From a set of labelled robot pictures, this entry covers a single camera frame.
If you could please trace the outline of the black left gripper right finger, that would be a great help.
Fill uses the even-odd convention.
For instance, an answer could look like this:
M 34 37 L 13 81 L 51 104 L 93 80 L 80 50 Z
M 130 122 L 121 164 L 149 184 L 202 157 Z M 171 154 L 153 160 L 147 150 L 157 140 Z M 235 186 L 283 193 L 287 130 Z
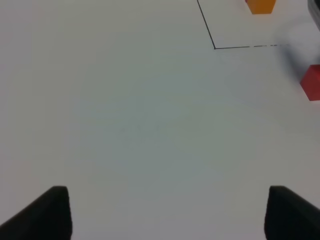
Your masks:
M 271 186 L 264 234 L 267 240 L 319 240 L 320 209 L 285 186 Z

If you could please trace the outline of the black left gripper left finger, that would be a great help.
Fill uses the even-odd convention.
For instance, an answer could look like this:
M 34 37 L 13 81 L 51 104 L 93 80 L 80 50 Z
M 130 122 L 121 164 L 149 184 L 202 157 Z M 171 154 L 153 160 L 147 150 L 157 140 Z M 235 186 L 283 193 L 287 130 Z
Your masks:
M 73 222 L 66 186 L 53 186 L 0 225 L 2 240 L 70 240 Z

